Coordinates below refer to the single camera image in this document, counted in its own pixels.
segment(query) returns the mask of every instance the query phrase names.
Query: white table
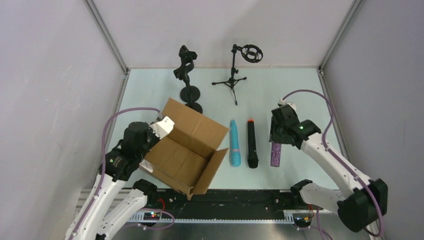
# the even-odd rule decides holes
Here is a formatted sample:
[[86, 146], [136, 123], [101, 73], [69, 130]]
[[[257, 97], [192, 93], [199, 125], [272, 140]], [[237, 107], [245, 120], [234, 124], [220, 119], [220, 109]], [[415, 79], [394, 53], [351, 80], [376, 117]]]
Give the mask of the white table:
[[[230, 69], [196, 68], [189, 73], [190, 83], [200, 89], [197, 101], [203, 107], [203, 114], [224, 126], [236, 120], [242, 165], [230, 166], [226, 157], [219, 167], [210, 189], [279, 189], [288, 190], [297, 182], [309, 179], [320, 186], [338, 189], [331, 178], [309, 156], [291, 145], [281, 148], [280, 167], [270, 166], [271, 143], [269, 143], [271, 110], [277, 107], [278, 100], [291, 91], [310, 89], [322, 93], [320, 80], [314, 68], [240, 68], [236, 78], [247, 77], [235, 87], [238, 105], [234, 104], [232, 92], [225, 85], [212, 86], [212, 82], [227, 81]], [[185, 84], [176, 79], [173, 69], [132, 69], [123, 95], [120, 110], [133, 107], [155, 107], [163, 109], [169, 97], [181, 101], [180, 90]], [[323, 131], [330, 115], [326, 103], [311, 93], [296, 93], [288, 99], [297, 106], [300, 121], [310, 119]], [[123, 137], [124, 129], [134, 121], [151, 122], [156, 112], [128, 112], [119, 116], [111, 138], [109, 149]], [[256, 148], [259, 165], [251, 169], [247, 165], [248, 119], [254, 119]], [[327, 135], [330, 143], [338, 148], [333, 128]], [[219, 149], [229, 146], [228, 135]], [[158, 188], [168, 188], [165, 184], [142, 170], [134, 172], [126, 184], [132, 187], [139, 179], [146, 179]]]

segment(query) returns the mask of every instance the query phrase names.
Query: microphone holder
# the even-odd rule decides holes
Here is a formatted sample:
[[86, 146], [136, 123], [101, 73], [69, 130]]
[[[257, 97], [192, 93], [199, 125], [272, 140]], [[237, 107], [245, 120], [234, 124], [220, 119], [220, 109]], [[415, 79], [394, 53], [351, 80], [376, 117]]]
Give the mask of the microphone holder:
[[194, 51], [183, 45], [179, 49], [178, 56], [181, 58], [181, 66], [173, 71], [175, 77], [182, 80], [185, 83], [185, 87], [179, 93], [181, 100], [186, 102], [187, 107], [195, 110], [196, 112], [203, 113], [202, 106], [196, 101], [200, 98], [200, 90], [190, 85], [189, 72], [195, 68], [193, 60], [198, 58], [198, 55]]
[[241, 56], [244, 58], [244, 60], [248, 61], [249, 63], [253, 63], [253, 64], [259, 63], [262, 60], [262, 57], [264, 56], [263, 53], [262, 53], [262, 50], [259, 49], [259, 47], [252, 45], [252, 44], [248, 44], [248, 45], [245, 45], [243, 47], [237, 46], [236, 44], [234, 44], [232, 46], [232, 50], [231, 50], [231, 52], [232, 52], [231, 77], [228, 79], [228, 81], [212, 82], [212, 85], [224, 84], [227, 87], [229, 87], [231, 89], [232, 93], [234, 94], [235, 105], [238, 105], [238, 103], [237, 103], [236, 91], [234, 90], [234, 86], [236, 86], [236, 84], [239, 83], [239, 81], [248, 79], [247, 77], [234, 79], [234, 75], [239, 73], [239, 70], [236, 69], [236, 67], [235, 67], [237, 51], [241, 52]]

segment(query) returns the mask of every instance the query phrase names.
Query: white robotic arm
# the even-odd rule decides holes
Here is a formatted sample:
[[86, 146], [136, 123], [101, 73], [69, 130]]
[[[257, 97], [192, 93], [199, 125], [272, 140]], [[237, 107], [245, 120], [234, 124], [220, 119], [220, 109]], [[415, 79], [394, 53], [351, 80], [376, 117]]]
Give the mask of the white robotic arm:
[[173, 128], [174, 122], [165, 116], [150, 125], [133, 122], [125, 129], [123, 139], [105, 156], [103, 181], [102, 175], [98, 174], [87, 201], [67, 230], [65, 240], [110, 240], [135, 212], [148, 201], [156, 201], [156, 186], [141, 179], [105, 217], [112, 201], [131, 174], [139, 168], [144, 156]]
[[[323, 142], [321, 130], [310, 120], [299, 122], [296, 105], [280, 100], [272, 111], [270, 141], [290, 144], [306, 153], [334, 180], [339, 190], [321, 187], [305, 179], [291, 187], [299, 204], [311, 204], [333, 213], [353, 232], [359, 232], [378, 219], [371, 197], [358, 181], [360, 178], [376, 198], [382, 214], [387, 212], [388, 187], [384, 181], [373, 181], [347, 161], [327, 140]], [[353, 176], [347, 168], [352, 169]]]

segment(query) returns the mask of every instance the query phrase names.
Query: cardboard box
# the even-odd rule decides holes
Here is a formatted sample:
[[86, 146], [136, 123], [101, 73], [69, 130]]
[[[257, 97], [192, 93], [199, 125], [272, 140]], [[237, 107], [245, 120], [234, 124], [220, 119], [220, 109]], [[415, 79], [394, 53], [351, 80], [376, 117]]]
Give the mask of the cardboard box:
[[188, 200], [205, 194], [227, 154], [228, 148], [217, 148], [229, 129], [171, 98], [162, 113], [175, 125], [145, 156], [153, 165], [149, 174]]

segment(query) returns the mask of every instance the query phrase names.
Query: white label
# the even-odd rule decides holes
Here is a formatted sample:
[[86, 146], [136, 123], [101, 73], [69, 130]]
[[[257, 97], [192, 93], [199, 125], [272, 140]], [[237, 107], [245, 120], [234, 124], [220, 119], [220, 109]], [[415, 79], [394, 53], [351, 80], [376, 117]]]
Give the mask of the white label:
[[141, 161], [140, 166], [149, 171], [149, 173], [153, 173], [153, 165], [147, 160], [144, 159], [143, 161]]

